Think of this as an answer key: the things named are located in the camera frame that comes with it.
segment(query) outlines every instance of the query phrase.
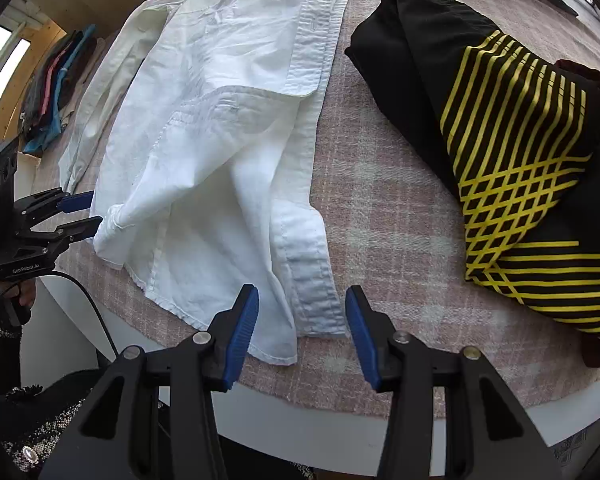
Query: human hand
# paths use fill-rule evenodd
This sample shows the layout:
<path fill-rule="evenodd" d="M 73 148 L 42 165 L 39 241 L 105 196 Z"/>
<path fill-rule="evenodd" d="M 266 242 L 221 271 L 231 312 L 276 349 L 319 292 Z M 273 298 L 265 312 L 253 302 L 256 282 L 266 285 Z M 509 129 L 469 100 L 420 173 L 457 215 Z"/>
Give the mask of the human hand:
<path fill-rule="evenodd" d="M 0 291 L 6 290 L 13 283 L 8 282 L 0 282 Z M 9 292 L 7 292 L 4 297 L 5 298 L 16 298 L 17 295 L 20 295 L 19 303 L 21 306 L 28 306 L 31 308 L 33 306 L 33 302 L 36 301 L 36 280 L 32 278 L 31 280 L 25 280 L 20 282 L 18 286 L 14 286 Z"/>

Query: yellow striped pattern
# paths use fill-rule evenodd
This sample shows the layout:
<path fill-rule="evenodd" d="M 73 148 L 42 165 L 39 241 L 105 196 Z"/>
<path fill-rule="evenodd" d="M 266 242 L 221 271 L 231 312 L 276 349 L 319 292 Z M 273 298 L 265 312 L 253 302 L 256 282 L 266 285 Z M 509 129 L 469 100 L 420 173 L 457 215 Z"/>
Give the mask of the yellow striped pattern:
<path fill-rule="evenodd" d="M 496 30 L 465 49 L 440 131 L 464 215 L 465 277 L 600 337 L 600 253 L 522 241 L 586 170 L 586 110 L 584 90 Z"/>

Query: white shirt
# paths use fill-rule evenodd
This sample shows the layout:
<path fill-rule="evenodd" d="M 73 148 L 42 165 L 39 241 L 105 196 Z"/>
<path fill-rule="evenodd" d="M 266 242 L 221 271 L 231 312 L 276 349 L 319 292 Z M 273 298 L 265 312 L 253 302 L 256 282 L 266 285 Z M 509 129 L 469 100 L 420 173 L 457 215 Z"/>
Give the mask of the white shirt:
<path fill-rule="evenodd" d="M 253 283 L 249 352 L 272 364 L 296 362 L 299 335 L 346 332 L 324 223 L 309 205 L 346 3 L 145 2 L 94 75 L 59 163 L 74 190 L 128 88 L 91 206 L 104 218 L 96 253 L 197 328 Z"/>

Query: metal screw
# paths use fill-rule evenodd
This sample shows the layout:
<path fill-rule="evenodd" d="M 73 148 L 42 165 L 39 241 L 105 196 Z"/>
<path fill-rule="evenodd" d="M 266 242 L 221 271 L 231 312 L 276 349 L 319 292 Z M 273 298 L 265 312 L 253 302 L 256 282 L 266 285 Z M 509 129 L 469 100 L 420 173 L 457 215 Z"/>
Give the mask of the metal screw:
<path fill-rule="evenodd" d="M 24 458 L 29 463 L 37 464 L 40 461 L 38 454 L 35 452 L 35 450 L 31 449 L 29 446 L 24 446 L 22 448 L 22 454 L 24 455 Z"/>
<path fill-rule="evenodd" d="M 394 333 L 394 341 L 400 343 L 401 345 L 406 345 L 409 341 L 411 341 L 411 334 L 403 330 L 398 330 Z"/>
<path fill-rule="evenodd" d="M 125 359 L 129 359 L 130 361 L 131 359 L 135 359 L 139 355 L 140 347 L 136 345 L 128 346 L 122 351 L 122 357 L 124 357 Z"/>
<path fill-rule="evenodd" d="M 206 345 L 209 341 L 211 341 L 211 334 L 209 332 L 196 332 L 193 335 L 193 342 L 196 345 Z"/>
<path fill-rule="evenodd" d="M 475 346 L 467 346 L 462 350 L 462 354 L 471 361 L 477 361 L 480 359 L 482 353 Z"/>

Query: red garment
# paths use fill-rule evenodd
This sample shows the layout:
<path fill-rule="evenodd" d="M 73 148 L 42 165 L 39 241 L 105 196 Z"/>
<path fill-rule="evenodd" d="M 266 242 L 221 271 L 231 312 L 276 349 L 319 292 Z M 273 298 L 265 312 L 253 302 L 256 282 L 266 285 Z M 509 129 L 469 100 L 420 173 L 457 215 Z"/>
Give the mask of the red garment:
<path fill-rule="evenodd" d="M 570 61 L 569 59 L 559 59 L 555 62 L 555 65 L 572 74 L 581 75 L 589 81 L 595 81 L 598 83 L 598 88 L 600 88 L 600 70 L 589 68 L 588 66 L 581 65 L 575 61 Z"/>
<path fill-rule="evenodd" d="M 51 80 L 53 79 L 54 69 L 56 68 L 56 65 L 58 64 L 58 61 L 60 61 L 60 58 L 62 57 L 62 54 L 64 54 L 69 49 L 69 47 L 72 46 L 73 43 L 74 43 L 73 41 L 69 41 L 69 43 L 67 44 L 67 46 L 64 47 L 64 49 L 62 50 L 62 52 L 60 52 L 60 54 L 58 54 L 56 56 L 56 58 L 54 59 L 54 62 L 51 64 L 51 66 L 49 67 L 49 69 L 46 71 L 45 98 L 42 101 L 42 106 L 40 107 L 39 117 L 42 117 L 45 114 L 46 109 L 49 106 L 49 101 L 50 101 L 50 98 L 51 98 Z"/>

